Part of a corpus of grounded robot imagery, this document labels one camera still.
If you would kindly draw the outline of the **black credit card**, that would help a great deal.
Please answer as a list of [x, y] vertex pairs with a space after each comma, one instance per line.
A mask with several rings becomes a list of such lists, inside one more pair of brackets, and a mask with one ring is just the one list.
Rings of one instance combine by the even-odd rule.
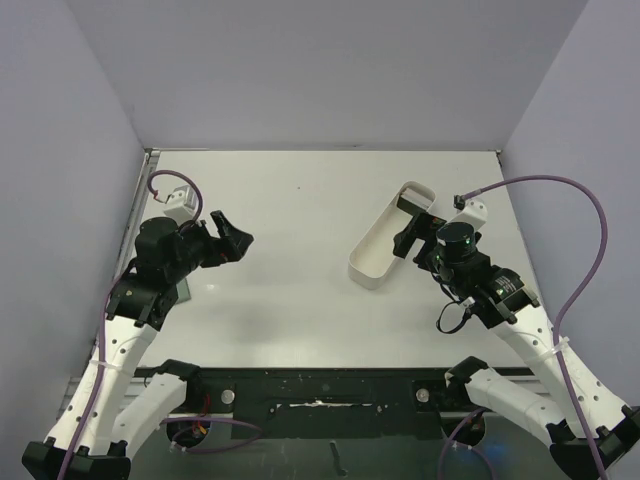
[[416, 216], [422, 212], [427, 212], [432, 204], [433, 201], [430, 198], [421, 195], [419, 192], [405, 190], [400, 194], [396, 206], [401, 211], [411, 216]]

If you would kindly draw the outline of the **green card holder wallet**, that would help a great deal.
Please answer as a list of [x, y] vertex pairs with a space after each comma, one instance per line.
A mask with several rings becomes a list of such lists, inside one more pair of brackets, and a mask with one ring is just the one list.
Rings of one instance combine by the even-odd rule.
[[191, 291], [187, 279], [181, 280], [177, 285], [177, 304], [188, 302], [192, 299]]

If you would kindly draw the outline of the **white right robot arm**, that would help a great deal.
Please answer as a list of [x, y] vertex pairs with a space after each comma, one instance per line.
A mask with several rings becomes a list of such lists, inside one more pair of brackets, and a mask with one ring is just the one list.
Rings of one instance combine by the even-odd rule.
[[638, 442], [638, 408], [586, 367], [521, 277], [477, 249], [480, 237], [468, 223], [420, 213], [394, 236], [393, 253], [404, 258], [421, 240], [415, 264], [463, 308], [464, 321], [477, 317], [505, 342], [547, 394], [535, 394], [469, 356], [446, 372], [446, 399], [459, 409], [474, 404], [491, 410], [527, 431], [569, 478], [603, 478]]

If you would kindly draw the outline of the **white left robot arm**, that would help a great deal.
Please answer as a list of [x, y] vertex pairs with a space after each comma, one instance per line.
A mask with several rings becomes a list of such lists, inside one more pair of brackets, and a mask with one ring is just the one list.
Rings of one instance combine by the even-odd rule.
[[224, 214], [179, 225], [168, 217], [144, 221], [135, 255], [108, 294], [94, 351], [67, 409], [42, 441], [30, 442], [22, 464], [35, 479], [126, 479], [133, 457], [175, 408], [200, 405], [198, 366], [169, 360], [127, 408], [121, 403], [147, 348], [178, 299], [177, 285], [198, 268], [238, 262], [254, 238]]

